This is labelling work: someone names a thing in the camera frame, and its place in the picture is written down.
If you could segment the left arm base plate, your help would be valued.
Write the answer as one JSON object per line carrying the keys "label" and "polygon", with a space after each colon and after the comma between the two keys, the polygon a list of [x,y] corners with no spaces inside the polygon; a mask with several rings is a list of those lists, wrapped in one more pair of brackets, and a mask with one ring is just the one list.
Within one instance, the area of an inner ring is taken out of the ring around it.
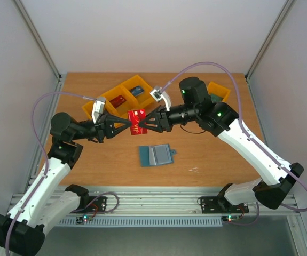
{"label": "left arm base plate", "polygon": [[83,213],[83,214],[90,214],[90,213],[95,213],[97,212],[105,212],[106,211],[106,206],[107,206],[107,197],[106,196],[101,196],[95,201],[92,202],[91,205],[89,205],[87,208],[84,208],[77,213]]}

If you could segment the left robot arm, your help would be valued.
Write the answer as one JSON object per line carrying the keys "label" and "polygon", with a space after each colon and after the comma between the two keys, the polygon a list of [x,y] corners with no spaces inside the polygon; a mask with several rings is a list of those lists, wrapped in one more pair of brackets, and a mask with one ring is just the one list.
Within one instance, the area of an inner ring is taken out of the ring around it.
{"label": "left robot arm", "polygon": [[76,140],[102,143],[131,126],[131,122],[110,114],[96,121],[78,122],[61,112],[51,119],[52,146],[45,164],[20,201],[6,215],[0,214],[0,247],[5,254],[36,255],[49,231],[69,213],[85,212],[91,202],[89,191],[68,186],[50,206],[46,206],[62,179],[77,163],[83,146]]}

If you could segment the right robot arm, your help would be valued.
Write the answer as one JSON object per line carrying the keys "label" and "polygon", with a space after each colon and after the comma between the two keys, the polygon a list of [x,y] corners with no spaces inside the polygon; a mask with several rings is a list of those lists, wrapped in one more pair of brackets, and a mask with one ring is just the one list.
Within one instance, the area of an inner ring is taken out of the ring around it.
{"label": "right robot arm", "polygon": [[155,87],[151,96],[163,100],[164,106],[155,108],[140,121],[143,128],[162,133],[170,132],[174,125],[196,122],[235,149],[259,174],[251,182],[228,183],[217,195],[222,212],[232,210],[241,203],[259,202],[276,210],[300,177],[304,168],[299,163],[280,159],[239,120],[238,113],[224,102],[213,102],[205,83],[197,77],[188,77],[179,83],[183,104],[172,106],[169,96]]}

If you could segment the teal leather card holder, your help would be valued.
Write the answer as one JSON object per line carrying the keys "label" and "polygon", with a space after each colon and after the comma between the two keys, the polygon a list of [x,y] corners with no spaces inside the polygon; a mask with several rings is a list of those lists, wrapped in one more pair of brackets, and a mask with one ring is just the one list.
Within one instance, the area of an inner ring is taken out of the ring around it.
{"label": "teal leather card holder", "polygon": [[141,167],[158,167],[174,163],[177,152],[169,144],[156,146],[139,146]]}

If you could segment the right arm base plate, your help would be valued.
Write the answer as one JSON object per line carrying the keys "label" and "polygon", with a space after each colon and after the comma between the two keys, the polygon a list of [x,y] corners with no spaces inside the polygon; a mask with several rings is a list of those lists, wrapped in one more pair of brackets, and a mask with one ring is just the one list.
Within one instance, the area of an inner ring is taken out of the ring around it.
{"label": "right arm base plate", "polygon": [[246,214],[249,213],[248,206],[243,203],[239,205],[231,205],[224,199],[217,196],[202,196],[197,199],[197,204],[201,207],[203,214]]}

